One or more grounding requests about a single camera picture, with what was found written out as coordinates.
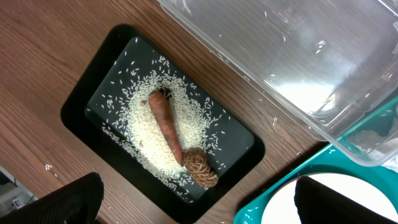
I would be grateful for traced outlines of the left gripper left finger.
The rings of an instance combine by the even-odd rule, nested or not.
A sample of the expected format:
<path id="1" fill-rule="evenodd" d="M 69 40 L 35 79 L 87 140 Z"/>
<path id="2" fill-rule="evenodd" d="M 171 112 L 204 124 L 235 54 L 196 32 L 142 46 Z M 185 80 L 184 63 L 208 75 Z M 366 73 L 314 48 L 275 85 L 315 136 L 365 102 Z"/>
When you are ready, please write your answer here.
<path id="1" fill-rule="evenodd" d="M 104 183 L 96 172 L 1 217 L 7 223 L 81 223 L 96 222 L 104 199 Z"/>

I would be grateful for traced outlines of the orange carrot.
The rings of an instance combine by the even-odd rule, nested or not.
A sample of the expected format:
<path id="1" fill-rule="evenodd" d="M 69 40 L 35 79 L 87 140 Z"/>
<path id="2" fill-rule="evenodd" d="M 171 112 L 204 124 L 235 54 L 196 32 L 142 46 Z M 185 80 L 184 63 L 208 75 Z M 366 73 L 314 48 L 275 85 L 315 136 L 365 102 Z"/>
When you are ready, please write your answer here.
<path id="1" fill-rule="evenodd" d="M 182 147 L 180 145 L 173 116 L 166 97 L 160 91 L 152 91 L 149 94 L 148 103 L 168 147 L 170 148 L 177 163 L 182 166 Z"/>

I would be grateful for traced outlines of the pile of white rice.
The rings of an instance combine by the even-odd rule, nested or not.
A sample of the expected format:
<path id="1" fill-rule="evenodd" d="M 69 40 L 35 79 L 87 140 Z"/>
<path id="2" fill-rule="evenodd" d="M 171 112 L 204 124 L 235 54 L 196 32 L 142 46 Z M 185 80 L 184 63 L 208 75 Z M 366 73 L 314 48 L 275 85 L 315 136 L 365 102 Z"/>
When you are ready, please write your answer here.
<path id="1" fill-rule="evenodd" d="M 94 99 L 94 106 L 105 119 L 101 129 L 119 146 L 172 190 L 197 184 L 184 165 L 177 163 L 168 147 L 148 103 L 152 91 L 166 97 L 173 116 L 183 154 L 190 148 L 213 155 L 218 147 L 217 127 L 221 113 L 214 114 L 215 103 L 201 100 L 198 87 L 164 57 L 151 58 L 149 68 L 137 59 L 115 61 L 110 79 Z"/>

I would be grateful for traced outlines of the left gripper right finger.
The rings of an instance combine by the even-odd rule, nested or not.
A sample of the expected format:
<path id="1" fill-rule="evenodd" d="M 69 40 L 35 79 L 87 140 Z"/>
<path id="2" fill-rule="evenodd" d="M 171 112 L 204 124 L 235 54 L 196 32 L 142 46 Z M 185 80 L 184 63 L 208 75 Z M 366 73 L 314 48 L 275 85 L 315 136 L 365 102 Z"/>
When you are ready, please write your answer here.
<path id="1" fill-rule="evenodd" d="M 307 176 L 296 183 L 294 203 L 303 224 L 396 224 Z"/>

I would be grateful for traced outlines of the large white plate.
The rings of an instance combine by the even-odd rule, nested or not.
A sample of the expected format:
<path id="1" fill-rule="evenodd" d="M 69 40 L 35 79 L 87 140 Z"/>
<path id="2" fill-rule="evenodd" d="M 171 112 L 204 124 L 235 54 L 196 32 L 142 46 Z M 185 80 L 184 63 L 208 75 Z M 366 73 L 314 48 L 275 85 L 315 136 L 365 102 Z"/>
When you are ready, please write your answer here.
<path id="1" fill-rule="evenodd" d="M 312 173 L 307 176 L 377 214 L 397 221 L 397 212 L 392 202 L 372 184 L 357 177 L 337 173 Z M 264 209 L 262 223 L 300 223 L 294 203 L 297 181 L 298 178 L 295 178 L 284 184 L 271 197 Z"/>

